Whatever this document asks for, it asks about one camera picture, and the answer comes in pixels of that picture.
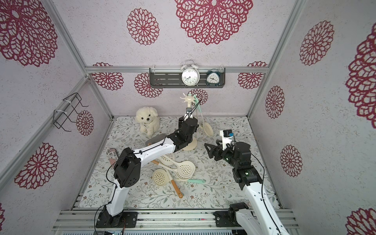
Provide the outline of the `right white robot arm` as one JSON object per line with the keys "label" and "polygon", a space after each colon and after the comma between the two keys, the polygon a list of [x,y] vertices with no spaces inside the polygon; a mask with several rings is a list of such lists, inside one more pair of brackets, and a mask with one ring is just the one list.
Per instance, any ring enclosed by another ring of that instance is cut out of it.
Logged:
{"label": "right white robot arm", "polygon": [[248,235],[287,235],[288,231],[267,198],[263,188],[263,178],[252,165],[250,145],[236,142],[234,145],[221,141],[218,145],[204,144],[209,158],[224,160],[233,167],[234,180],[246,194],[256,215],[246,204],[232,204],[228,216],[232,223],[240,225]]}

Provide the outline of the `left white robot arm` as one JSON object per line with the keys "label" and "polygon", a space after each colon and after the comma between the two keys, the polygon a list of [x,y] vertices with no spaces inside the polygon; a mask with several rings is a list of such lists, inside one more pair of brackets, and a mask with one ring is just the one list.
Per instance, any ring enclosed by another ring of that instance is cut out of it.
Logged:
{"label": "left white robot arm", "polygon": [[193,141],[193,134],[199,127],[194,117],[180,118],[179,128],[148,147],[122,151],[114,166],[114,188],[111,200],[104,206],[102,214],[110,218],[118,216],[123,211],[123,205],[130,187],[135,185],[141,176],[141,169],[147,163],[163,155],[175,153],[188,146]]}

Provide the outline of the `cream skimmer wooden handle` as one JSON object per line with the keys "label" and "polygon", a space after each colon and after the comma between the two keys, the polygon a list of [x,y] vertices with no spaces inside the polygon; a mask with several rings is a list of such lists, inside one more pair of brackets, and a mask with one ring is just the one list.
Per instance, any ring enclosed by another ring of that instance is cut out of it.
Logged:
{"label": "cream skimmer wooden handle", "polygon": [[179,187],[177,186],[176,182],[172,179],[172,176],[163,169],[157,169],[153,172],[152,180],[157,186],[165,186],[168,182],[170,182],[175,189],[179,198],[183,198],[183,194],[180,191]]}

